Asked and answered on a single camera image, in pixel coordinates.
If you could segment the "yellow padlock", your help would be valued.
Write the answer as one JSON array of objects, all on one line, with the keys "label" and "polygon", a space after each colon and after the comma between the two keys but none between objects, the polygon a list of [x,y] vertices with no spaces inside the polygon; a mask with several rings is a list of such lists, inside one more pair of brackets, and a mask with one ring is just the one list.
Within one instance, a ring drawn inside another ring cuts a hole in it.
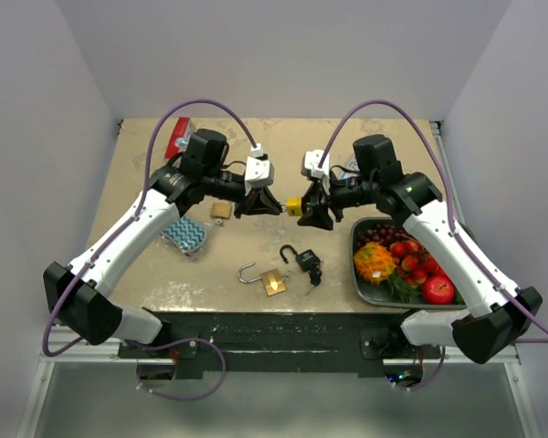
[{"label": "yellow padlock", "polygon": [[302,212],[302,199],[300,197],[290,197],[286,199],[285,202],[286,213],[289,216],[298,216],[303,215]]}]

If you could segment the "black padlock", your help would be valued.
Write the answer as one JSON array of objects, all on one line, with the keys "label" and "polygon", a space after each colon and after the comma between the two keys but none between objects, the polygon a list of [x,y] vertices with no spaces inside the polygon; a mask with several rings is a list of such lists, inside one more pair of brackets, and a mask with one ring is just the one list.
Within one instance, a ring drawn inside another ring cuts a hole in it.
[{"label": "black padlock", "polygon": [[283,245],[279,249],[279,255],[285,264],[289,262],[289,258],[285,255],[286,250],[291,251],[302,272],[311,272],[320,269],[321,260],[311,249],[298,253],[292,245]]}]

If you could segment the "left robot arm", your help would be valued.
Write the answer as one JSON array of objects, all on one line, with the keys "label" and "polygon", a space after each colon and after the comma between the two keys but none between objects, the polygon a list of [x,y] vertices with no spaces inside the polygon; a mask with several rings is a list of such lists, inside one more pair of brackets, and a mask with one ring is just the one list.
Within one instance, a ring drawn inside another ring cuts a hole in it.
[{"label": "left robot arm", "polygon": [[164,356],[171,347],[167,323],[150,310],[122,308],[109,297],[142,251],[207,196],[233,203],[235,217],[281,214],[269,190],[274,168],[264,147],[251,146],[243,174],[226,169],[228,151],[223,134],[197,130],[91,248],[66,265],[51,263],[43,281],[52,316],[91,345],[110,338],[135,340],[149,357]]}]

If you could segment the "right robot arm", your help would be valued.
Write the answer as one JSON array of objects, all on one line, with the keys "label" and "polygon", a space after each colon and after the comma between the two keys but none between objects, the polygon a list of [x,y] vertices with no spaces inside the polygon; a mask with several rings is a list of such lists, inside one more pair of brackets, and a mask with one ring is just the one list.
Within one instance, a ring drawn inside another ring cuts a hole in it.
[{"label": "right robot arm", "polygon": [[375,134],[353,144],[359,172],[339,181],[321,150],[304,154],[301,172],[311,181],[302,198],[300,226],[331,230],[343,209],[373,204],[412,235],[444,269],[465,302],[460,311],[406,313],[388,339],[391,352],[410,358],[421,346],[456,347],[484,364],[525,333],[543,299],[534,287],[519,288],[456,225],[437,187],[421,172],[405,174],[391,140]]}]

